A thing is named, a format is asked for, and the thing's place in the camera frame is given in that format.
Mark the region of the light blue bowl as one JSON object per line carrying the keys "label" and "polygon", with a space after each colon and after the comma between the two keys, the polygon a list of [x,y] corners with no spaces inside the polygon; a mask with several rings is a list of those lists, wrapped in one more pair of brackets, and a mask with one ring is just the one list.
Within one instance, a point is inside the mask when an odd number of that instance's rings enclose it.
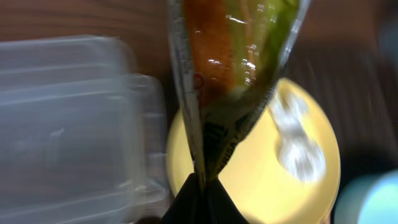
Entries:
{"label": "light blue bowl", "polygon": [[334,224],[397,224],[397,171],[351,181],[335,205]]}

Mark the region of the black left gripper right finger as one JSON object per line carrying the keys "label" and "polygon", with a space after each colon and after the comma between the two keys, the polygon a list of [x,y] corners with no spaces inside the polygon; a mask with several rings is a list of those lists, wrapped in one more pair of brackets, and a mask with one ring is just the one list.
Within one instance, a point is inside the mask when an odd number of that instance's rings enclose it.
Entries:
{"label": "black left gripper right finger", "polygon": [[219,179],[208,184],[206,204],[211,224],[248,224]]}

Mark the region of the green orange snack wrapper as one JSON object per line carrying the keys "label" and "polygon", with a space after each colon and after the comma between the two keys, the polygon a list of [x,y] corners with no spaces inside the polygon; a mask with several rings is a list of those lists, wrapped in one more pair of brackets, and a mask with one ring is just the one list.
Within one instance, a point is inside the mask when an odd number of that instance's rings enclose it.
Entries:
{"label": "green orange snack wrapper", "polygon": [[175,86],[201,188],[217,178],[274,93],[308,0],[170,0]]}

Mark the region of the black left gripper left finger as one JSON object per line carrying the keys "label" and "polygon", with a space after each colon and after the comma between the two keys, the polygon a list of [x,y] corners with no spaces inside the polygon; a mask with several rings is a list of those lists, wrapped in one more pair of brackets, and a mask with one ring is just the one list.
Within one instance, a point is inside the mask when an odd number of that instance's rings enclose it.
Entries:
{"label": "black left gripper left finger", "polygon": [[191,173],[175,200],[161,218],[161,224],[202,224],[205,221],[198,177]]}

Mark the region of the white tissue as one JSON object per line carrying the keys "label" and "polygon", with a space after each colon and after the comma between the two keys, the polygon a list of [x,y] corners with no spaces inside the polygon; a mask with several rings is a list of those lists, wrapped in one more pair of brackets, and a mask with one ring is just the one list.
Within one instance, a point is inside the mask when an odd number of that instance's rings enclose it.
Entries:
{"label": "white tissue", "polygon": [[301,182],[319,182],[326,173],[326,160],[305,131],[304,118],[309,114],[305,100],[292,92],[276,93],[269,111],[281,140],[277,150],[281,166]]}

